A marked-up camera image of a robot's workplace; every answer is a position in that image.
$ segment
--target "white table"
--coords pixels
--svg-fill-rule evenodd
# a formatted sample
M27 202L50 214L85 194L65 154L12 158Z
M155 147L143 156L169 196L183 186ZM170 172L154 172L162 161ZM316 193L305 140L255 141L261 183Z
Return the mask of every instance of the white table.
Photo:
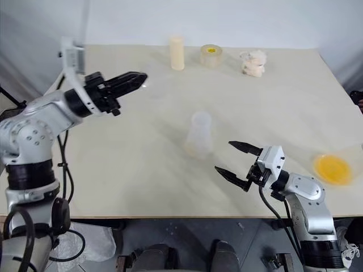
M149 74L146 87L120 99L122 114L87 117L71 129L66 156L75 181L73 217L269 217L258 195L228 183L218 165L244 178L255 157L228 141L282 145L284 170L314 175L315 155L363 142L363 116L316 50L266 49L262 78L242 75L239 52L224 48L223 64L199 64L199 48L185 49L185 70L173 71L162 46L90 45L86 72L106 79L127 71ZM195 111L213 117L214 153L189 157L183 144ZM54 148L53 163L60 161ZM60 170L55 168L58 179ZM0 192L7 185L0 178ZM326 184L333 216L363 215L363 178ZM283 215L284 205L268 198ZM6 213L1 198L0 214Z

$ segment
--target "white stuffed toy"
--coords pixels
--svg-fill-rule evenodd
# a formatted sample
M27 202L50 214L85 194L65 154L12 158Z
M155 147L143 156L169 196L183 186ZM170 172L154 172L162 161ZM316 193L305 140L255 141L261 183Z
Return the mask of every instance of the white stuffed toy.
M264 65L267 61L264 52L261 50L242 52L239 56L242 59L242 73L253 77L262 77L262 73L265 72Z

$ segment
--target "white robotic arm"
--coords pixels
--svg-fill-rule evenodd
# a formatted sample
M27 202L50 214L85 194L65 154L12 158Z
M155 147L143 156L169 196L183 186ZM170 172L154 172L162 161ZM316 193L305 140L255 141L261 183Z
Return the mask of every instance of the white robotic arm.
M74 89L54 91L31 102L24 111L0 122L0 157L6 166L9 187L6 189L8 211L12 214L2 243L0 271L43 271L57 236L70 226L66 199L57 198L60 184L52 169L52 144L57 136L82 122L84 117L102 112L120 114L117 98L137 90L147 75L128 72L110 80L101 73L78 81L73 64L76 49L68 44L63 51L65 76ZM23 251L28 243L23 210L31 218L36 238L32 254L24 264Z
M243 142L229 143L238 150L257 156L256 162L247 174L247 181L237 178L235 174L225 169L216 167L216 170L227 181L246 192L252 183L257 184L260 186L259 190L264 202L262 193L264 187L272 189L271 196L275 199L287 200L298 239L296 246L301 249L299 257L303 262L304 271L348 271L341 259L332 215L324 202L323 185L313 177L288 174L282 170L285 155L281 146L257 148Z

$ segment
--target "plastic cup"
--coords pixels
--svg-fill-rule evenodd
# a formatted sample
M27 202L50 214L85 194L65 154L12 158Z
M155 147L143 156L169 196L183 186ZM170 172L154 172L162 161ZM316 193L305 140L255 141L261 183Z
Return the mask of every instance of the plastic cup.
M208 112L196 112L192 116L185 151L194 158L205 159L213 151L211 136L212 117Z

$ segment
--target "yellow lid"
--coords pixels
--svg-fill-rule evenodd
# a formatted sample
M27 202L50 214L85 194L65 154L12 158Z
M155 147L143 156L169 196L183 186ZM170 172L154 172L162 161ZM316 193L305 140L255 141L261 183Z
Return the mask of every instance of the yellow lid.
M314 170L326 182L346 185L352 181L352 170L349 164L333 155L322 155L315 159Z

